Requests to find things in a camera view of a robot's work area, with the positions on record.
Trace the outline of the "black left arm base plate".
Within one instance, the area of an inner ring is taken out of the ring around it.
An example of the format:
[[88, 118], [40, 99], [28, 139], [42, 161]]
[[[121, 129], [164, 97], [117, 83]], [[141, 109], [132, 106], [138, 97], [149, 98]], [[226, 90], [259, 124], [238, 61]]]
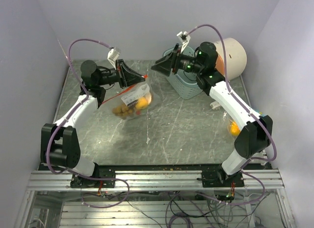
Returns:
[[82, 177], [79, 175], [72, 176], [70, 187], [71, 188], [113, 188], [115, 185], [116, 173], [113, 169], [103, 166], [96, 165], [95, 170], [91, 176]]

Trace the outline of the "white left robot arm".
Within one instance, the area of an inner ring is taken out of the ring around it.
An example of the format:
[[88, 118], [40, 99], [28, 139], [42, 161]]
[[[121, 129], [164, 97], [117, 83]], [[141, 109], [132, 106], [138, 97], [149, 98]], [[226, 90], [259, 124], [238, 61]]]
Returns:
[[113, 68], [98, 66], [92, 60], [80, 66], [80, 94], [68, 112], [55, 123], [46, 123], [41, 129], [41, 163], [46, 164], [52, 173], [53, 167], [61, 171], [69, 170], [82, 174], [88, 187], [100, 182], [96, 163], [83, 157], [80, 152], [77, 130], [104, 102], [105, 85], [118, 84], [120, 88], [131, 89], [146, 77], [130, 69], [122, 59]]

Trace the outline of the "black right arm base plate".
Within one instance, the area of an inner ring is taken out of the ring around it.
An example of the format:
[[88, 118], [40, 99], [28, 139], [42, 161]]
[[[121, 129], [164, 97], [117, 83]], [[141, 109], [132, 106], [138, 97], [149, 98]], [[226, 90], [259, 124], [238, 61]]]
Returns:
[[204, 188], [214, 187], [244, 187], [242, 173], [237, 172], [233, 175], [227, 175], [223, 170], [202, 171], [201, 177], [197, 180], [202, 182]]

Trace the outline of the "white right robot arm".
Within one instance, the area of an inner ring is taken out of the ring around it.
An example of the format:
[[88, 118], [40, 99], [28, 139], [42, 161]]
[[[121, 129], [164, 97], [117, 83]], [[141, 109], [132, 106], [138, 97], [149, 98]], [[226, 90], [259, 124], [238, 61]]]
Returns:
[[216, 175], [219, 185], [225, 187], [233, 182], [233, 174], [245, 167], [253, 155], [266, 149], [271, 144], [272, 119], [262, 116], [251, 109], [232, 90], [226, 78], [216, 69], [218, 52], [211, 42], [203, 42], [194, 56], [182, 53], [179, 45], [152, 66], [167, 77], [183, 70], [196, 75], [198, 87], [217, 101], [229, 116], [236, 122], [240, 133], [235, 139], [234, 150], [222, 163], [223, 171]]

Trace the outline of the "clear bag with red zipper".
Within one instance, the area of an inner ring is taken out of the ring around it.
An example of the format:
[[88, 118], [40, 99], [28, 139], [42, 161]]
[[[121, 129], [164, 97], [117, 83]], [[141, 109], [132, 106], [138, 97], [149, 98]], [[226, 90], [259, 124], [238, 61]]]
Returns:
[[103, 105], [122, 120], [137, 118], [155, 108], [161, 98], [153, 90], [148, 75], [144, 75], [144, 78], [144, 82], [134, 84], [104, 100]]

